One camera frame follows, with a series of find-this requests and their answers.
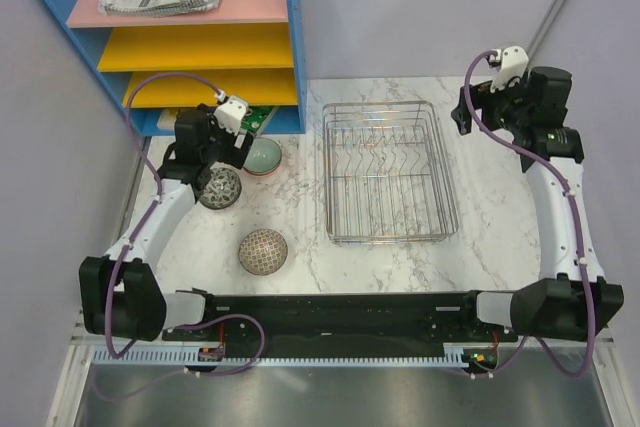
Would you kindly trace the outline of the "black white floral bowl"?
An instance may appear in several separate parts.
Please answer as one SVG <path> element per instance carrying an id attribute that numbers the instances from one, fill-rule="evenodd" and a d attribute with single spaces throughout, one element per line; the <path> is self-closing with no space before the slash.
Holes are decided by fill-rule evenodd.
<path id="1" fill-rule="evenodd" d="M 199 202 L 211 210 L 223 210 L 232 206 L 240 197 L 242 184 L 239 175 L 229 168 L 211 169 L 211 177 Z"/>

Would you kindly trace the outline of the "chrome wire dish rack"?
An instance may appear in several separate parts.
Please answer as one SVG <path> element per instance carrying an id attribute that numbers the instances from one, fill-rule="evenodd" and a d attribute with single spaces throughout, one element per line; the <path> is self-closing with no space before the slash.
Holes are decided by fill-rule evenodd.
<path id="1" fill-rule="evenodd" d="M 458 205 L 431 103 L 331 103 L 322 121 L 332 242 L 440 242 L 457 233 Z"/>

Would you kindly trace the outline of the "brown lattice pattern bowl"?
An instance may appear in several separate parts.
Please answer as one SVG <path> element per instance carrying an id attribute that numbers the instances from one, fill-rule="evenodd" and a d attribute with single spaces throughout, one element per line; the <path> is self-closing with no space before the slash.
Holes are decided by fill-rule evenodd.
<path id="1" fill-rule="evenodd" d="M 267 276 L 283 267 L 288 257 L 285 238 L 271 229 L 258 229 L 244 237 L 238 249 L 240 265 L 250 274 Z"/>

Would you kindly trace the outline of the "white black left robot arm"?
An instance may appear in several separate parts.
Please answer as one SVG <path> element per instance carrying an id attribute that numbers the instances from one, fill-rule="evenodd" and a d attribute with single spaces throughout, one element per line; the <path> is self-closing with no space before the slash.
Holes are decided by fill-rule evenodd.
<path id="1" fill-rule="evenodd" d="M 232 96 L 215 108 L 181 112 L 175 140 L 157 170 L 158 192 L 146 210 L 102 256 L 79 268 L 86 330 L 106 338 L 153 341 L 184 325 L 198 340 L 219 329 L 219 316 L 196 292 L 162 292 L 154 270 L 174 231 L 195 206 L 211 179 L 211 167 L 243 167 L 254 141 L 242 126 L 248 104 Z"/>

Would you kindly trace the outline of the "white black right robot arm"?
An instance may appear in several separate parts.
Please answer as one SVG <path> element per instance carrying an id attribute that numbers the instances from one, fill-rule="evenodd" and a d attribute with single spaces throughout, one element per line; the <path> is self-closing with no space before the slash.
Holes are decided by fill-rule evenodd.
<path id="1" fill-rule="evenodd" d="M 510 149 L 534 199 L 540 238 L 540 278 L 514 292 L 483 291 L 458 315 L 458 328 L 477 341 L 495 325 L 522 336 L 591 341 L 621 309 L 621 286 L 606 281 L 591 241 L 583 199 L 580 134 L 564 124 L 572 87 L 569 72 L 534 67 L 506 89 L 463 84 L 451 117 L 461 134 L 474 125 L 508 131 Z"/>

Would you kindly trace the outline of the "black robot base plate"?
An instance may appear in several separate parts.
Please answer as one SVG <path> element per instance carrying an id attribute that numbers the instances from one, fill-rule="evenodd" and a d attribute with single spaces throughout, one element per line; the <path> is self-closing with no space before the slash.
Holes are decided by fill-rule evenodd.
<path id="1" fill-rule="evenodd" d="M 518 337 L 479 321 L 470 293 L 247 295 L 205 297 L 220 326 L 164 332 L 165 341 L 216 342 L 254 354 L 389 357 L 439 354 L 447 343 L 513 344 Z"/>

